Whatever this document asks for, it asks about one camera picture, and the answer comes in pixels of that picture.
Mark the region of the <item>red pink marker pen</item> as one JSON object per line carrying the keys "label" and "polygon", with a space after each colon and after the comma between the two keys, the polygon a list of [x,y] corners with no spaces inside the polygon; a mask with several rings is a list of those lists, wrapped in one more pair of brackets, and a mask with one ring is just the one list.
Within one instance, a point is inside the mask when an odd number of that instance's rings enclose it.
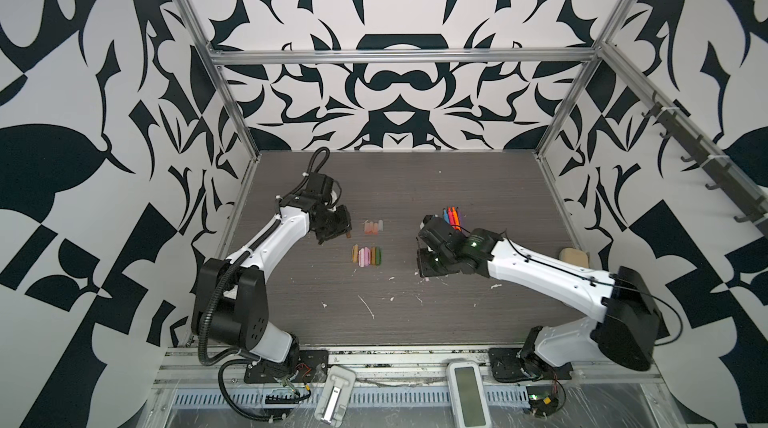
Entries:
{"label": "red pink marker pen", "polygon": [[446,210],[447,210],[447,214],[448,214],[448,218],[449,218],[451,226],[453,228],[455,228],[455,229],[459,229],[457,227],[458,225],[457,225],[457,220],[456,220],[456,216],[455,216],[455,212],[454,212],[453,207],[448,207]]}

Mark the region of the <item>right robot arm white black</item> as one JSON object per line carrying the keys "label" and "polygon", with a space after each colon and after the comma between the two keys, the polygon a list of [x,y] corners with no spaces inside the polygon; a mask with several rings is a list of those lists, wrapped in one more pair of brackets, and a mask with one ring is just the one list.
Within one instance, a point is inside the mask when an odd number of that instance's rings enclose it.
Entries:
{"label": "right robot arm white black", "polygon": [[515,380],[541,378],[572,362],[608,360],[634,371],[650,369],[663,315],[659,298],[637,271],[581,267],[532,251],[503,233],[468,232],[435,215],[424,218],[418,240],[423,278],[478,274],[516,283],[581,313],[576,321],[529,331],[514,357]]}

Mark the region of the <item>small green led circuit board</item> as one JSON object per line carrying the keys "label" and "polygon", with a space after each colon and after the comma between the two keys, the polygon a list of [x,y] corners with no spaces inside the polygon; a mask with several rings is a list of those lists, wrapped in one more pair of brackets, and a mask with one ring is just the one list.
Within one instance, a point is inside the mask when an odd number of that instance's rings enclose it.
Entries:
{"label": "small green led circuit board", "polygon": [[567,393],[558,384],[533,385],[526,388],[529,407],[526,412],[536,418],[550,418],[565,406]]}

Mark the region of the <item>orange marker pen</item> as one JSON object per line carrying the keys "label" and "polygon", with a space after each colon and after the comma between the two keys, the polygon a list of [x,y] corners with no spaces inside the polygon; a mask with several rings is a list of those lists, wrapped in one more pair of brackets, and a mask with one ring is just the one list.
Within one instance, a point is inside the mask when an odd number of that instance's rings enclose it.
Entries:
{"label": "orange marker pen", "polygon": [[463,229],[458,209],[456,207],[452,207],[451,211],[454,219],[454,225],[457,227],[457,229]]}

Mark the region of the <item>white handheld display device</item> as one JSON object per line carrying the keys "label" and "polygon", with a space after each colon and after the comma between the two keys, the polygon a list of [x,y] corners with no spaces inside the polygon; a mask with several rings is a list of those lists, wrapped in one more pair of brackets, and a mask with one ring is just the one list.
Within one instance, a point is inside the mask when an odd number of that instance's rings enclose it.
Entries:
{"label": "white handheld display device", "polygon": [[446,375],[455,426],[489,428],[491,417],[479,365],[455,360],[447,365]]}

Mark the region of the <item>black coat hook rail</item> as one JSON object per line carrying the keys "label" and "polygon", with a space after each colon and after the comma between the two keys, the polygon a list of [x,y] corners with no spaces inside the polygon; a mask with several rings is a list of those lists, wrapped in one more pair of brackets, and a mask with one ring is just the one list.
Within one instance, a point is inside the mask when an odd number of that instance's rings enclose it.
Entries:
{"label": "black coat hook rail", "polygon": [[662,144],[657,154],[657,168],[662,172],[662,158],[670,140],[674,140],[685,152],[681,162],[702,169],[711,182],[710,191],[722,191],[740,210],[734,216],[737,223],[751,223],[767,237],[767,193],[753,181],[679,106],[666,106],[658,100],[658,93],[642,98],[648,110],[644,119],[654,119],[662,128]]}

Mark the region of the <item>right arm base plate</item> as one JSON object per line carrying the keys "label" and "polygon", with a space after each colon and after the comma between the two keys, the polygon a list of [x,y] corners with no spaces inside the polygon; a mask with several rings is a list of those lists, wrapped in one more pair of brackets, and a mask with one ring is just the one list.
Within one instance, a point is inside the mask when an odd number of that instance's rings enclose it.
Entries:
{"label": "right arm base plate", "polygon": [[572,365],[553,367],[536,354],[522,355],[522,348],[494,347],[488,350],[492,377],[500,383],[541,380],[571,380]]}

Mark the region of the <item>beige whiteboard eraser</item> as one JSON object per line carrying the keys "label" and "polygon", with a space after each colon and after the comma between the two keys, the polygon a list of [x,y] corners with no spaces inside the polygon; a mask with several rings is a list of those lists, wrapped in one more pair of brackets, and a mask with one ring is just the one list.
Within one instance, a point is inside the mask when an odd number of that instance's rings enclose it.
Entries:
{"label": "beige whiteboard eraser", "polygon": [[589,255],[577,248],[566,247],[561,249],[558,258],[564,263],[569,263],[586,269],[590,268]]}

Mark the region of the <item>aluminium frame front rail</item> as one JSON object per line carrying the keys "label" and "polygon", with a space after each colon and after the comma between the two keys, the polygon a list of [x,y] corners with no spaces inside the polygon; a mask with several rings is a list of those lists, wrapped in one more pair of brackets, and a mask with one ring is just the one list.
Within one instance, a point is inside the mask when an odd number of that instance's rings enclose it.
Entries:
{"label": "aluminium frame front rail", "polygon": [[[413,346],[338,346],[328,347],[328,363],[357,374],[364,385],[433,385],[444,379],[445,367],[455,360],[469,360],[480,367],[487,383],[493,384],[489,345],[413,345]],[[217,368],[198,363],[194,348],[166,351],[154,376],[154,388],[212,387]],[[610,361],[575,361],[558,377],[564,384],[663,383],[656,367],[646,372],[632,371]]]}

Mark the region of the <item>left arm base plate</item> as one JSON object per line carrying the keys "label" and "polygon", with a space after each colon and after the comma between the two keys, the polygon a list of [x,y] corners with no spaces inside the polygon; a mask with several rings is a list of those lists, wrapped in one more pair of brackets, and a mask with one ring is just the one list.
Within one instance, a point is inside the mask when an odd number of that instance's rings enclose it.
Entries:
{"label": "left arm base plate", "polygon": [[330,368],[329,351],[326,349],[301,349],[294,364],[288,367],[273,362],[259,362],[250,365],[244,375],[246,384],[280,383],[287,380],[293,384],[324,382]]}

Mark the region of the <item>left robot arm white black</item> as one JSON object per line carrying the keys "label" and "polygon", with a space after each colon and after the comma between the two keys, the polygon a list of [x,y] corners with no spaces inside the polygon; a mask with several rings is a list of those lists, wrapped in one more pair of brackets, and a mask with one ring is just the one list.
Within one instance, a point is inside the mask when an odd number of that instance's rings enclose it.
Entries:
{"label": "left robot arm white black", "polygon": [[295,335],[270,321],[267,281],[289,250],[312,233],[323,244],[351,231],[340,184],[305,172],[298,188],[275,200],[270,222],[224,259],[210,258],[198,273],[191,327],[198,361],[212,366],[230,356],[290,370],[298,364]]}

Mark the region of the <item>white grey remote device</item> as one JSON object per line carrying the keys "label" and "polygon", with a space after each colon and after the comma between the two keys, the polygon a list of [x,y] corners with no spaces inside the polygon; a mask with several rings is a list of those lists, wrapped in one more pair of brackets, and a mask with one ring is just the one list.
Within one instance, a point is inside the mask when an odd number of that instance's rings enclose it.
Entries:
{"label": "white grey remote device", "polygon": [[356,380],[357,375],[354,371],[341,366],[332,366],[316,404],[315,419],[331,427],[340,427]]}

